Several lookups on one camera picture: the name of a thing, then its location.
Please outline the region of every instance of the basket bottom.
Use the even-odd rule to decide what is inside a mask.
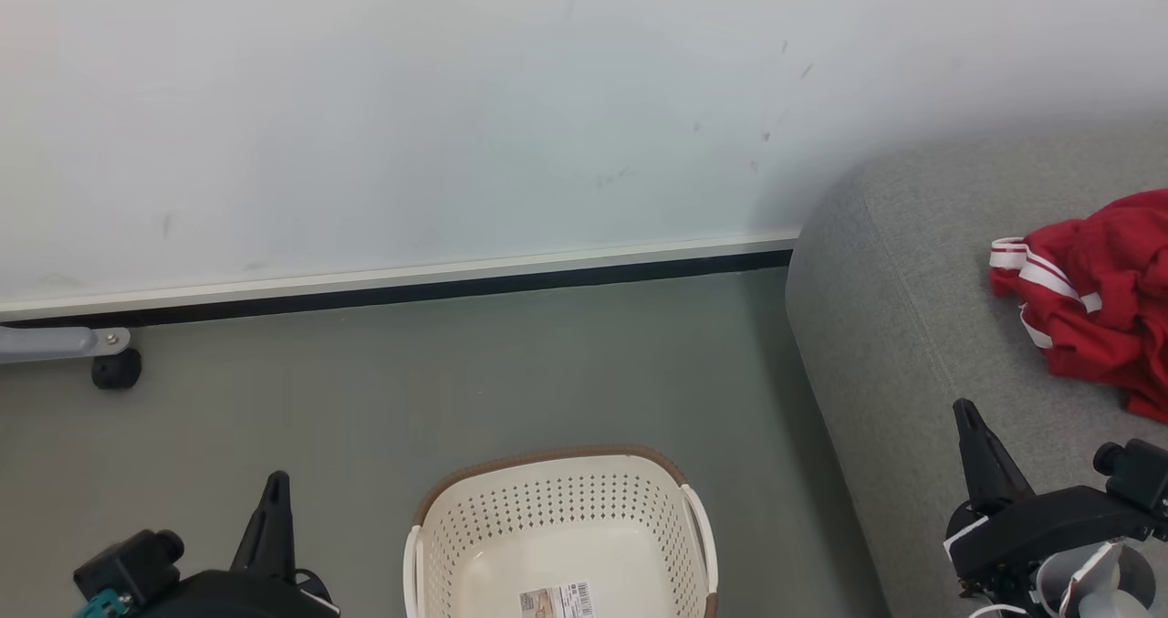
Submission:
[[[595,618],[677,614],[656,536],[639,526],[543,527],[466,554],[456,577],[454,618],[528,618],[521,593],[580,582],[589,584]]]

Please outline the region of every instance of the laundry basket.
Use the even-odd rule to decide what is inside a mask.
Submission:
[[[509,457],[440,482],[405,540],[408,618],[712,618],[705,509],[667,457]]]

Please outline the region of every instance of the basket handle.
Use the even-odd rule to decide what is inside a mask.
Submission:
[[[689,484],[682,484],[681,492],[686,495],[686,504],[689,511],[694,512],[697,519],[697,533],[702,537],[702,550],[705,551],[705,578],[710,584],[710,592],[718,592],[718,551],[714,548],[714,529],[710,528],[710,519],[705,516],[705,507],[697,493],[689,488]]]
[[[405,537],[405,557],[402,562],[402,596],[405,597],[405,618],[418,618],[418,532],[422,527],[415,525]]]

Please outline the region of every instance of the black caster wheel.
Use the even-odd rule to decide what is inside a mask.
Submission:
[[[90,376],[99,390],[125,390],[133,388],[141,374],[141,353],[126,348],[112,356],[96,356]]]

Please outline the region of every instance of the gray sofa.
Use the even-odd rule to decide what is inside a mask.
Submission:
[[[1047,374],[989,243],[1168,186],[1168,123],[940,144],[864,165],[795,246],[787,311],[896,618],[968,616],[941,548],[967,498],[951,404],[972,398],[1038,492],[1085,484],[1108,440],[1168,446],[1120,394]],[[1168,546],[1146,555],[1168,595]]]

